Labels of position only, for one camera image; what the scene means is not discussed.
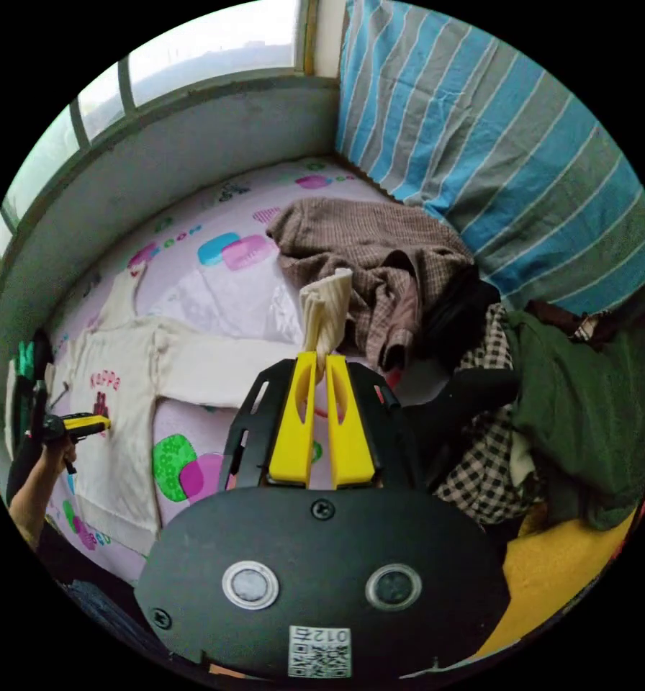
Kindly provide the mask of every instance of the brown plaid shirt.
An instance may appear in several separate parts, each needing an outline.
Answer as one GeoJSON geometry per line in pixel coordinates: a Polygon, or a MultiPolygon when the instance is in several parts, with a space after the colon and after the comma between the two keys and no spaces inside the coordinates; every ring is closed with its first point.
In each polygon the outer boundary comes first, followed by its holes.
{"type": "Polygon", "coordinates": [[[385,371],[407,365],[423,311],[474,262],[450,227],[401,204],[300,199],[273,220],[267,234],[298,289],[337,268],[353,270],[342,348],[385,371]]]}

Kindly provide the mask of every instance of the white cloth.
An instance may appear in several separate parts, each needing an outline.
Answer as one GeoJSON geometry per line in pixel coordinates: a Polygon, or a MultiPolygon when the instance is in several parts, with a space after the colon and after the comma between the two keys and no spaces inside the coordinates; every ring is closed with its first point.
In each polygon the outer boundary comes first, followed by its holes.
{"type": "Polygon", "coordinates": [[[164,317],[137,317],[134,297],[145,264],[114,280],[97,324],[71,342],[55,388],[70,389],[71,412],[95,412],[111,428],[78,448],[81,519],[148,554],[160,532],[152,474],[158,397],[197,405],[241,406],[258,374],[298,349],[286,343],[201,333],[164,317]]]}
{"type": "Polygon", "coordinates": [[[529,440],[517,430],[512,430],[510,477],[520,497],[523,496],[524,493],[524,481],[535,472],[536,467],[531,458],[531,444],[529,440]]]}
{"type": "Polygon", "coordinates": [[[13,462],[13,396],[15,393],[15,360],[8,363],[8,374],[6,376],[6,409],[4,411],[4,437],[8,455],[13,462]]]}
{"type": "Polygon", "coordinates": [[[301,288],[303,350],[317,353],[317,380],[325,373],[325,358],[344,339],[346,313],[351,299],[349,268],[338,268],[332,276],[301,288]]]}

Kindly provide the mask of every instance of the blue striped curtain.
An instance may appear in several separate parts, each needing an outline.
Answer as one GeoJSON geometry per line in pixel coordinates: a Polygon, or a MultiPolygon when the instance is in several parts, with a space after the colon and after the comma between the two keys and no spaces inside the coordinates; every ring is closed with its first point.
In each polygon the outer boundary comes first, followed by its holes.
{"type": "Polygon", "coordinates": [[[579,99],[445,14],[347,10],[339,153],[457,230],[510,307],[598,312],[645,285],[644,188],[579,99]]]}

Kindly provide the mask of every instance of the window frame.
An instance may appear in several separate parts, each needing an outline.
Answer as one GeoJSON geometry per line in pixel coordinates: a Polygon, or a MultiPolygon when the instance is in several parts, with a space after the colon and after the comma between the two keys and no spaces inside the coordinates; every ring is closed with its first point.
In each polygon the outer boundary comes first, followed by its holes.
{"type": "MultiPolygon", "coordinates": [[[[77,177],[77,171],[82,166],[86,167],[92,160],[101,156],[109,146],[116,145],[134,131],[143,129],[158,120],[211,98],[218,97],[221,91],[229,92],[235,83],[250,84],[251,86],[254,83],[266,85],[273,78],[313,76],[315,74],[315,32],[317,29],[315,17],[317,16],[319,1],[299,0],[293,42],[293,67],[263,68],[209,77],[168,91],[166,94],[162,94],[141,106],[137,106],[133,100],[130,82],[130,54],[126,55],[117,62],[119,94],[123,103],[124,114],[116,122],[113,122],[96,135],[93,140],[89,139],[84,127],[78,94],[64,109],[68,110],[71,118],[78,150],[69,156],[46,184],[42,186],[39,193],[20,217],[12,207],[8,196],[4,195],[0,213],[6,226],[11,231],[12,239],[0,260],[0,283],[4,276],[9,273],[10,266],[19,255],[32,229],[34,229],[46,213],[48,207],[57,198],[57,192],[65,188],[67,181],[77,177]]],[[[27,152],[23,163],[31,152],[32,149],[27,152]]],[[[13,179],[9,184],[9,190],[19,171],[20,168],[15,171],[13,179]]]]}

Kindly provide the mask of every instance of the screw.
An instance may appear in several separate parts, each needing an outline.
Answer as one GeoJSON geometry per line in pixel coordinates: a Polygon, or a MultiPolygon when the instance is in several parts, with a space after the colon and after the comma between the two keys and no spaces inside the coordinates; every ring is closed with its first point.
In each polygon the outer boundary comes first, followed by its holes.
{"type": "Polygon", "coordinates": [[[152,610],[152,621],[155,626],[166,631],[171,628],[171,617],[164,611],[158,608],[152,610]]]}
{"type": "Polygon", "coordinates": [[[313,502],[310,512],[318,520],[328,520],[334,516],[335,507],[333,503],[327,499],[318,499],[317,501],[313,502]]]}

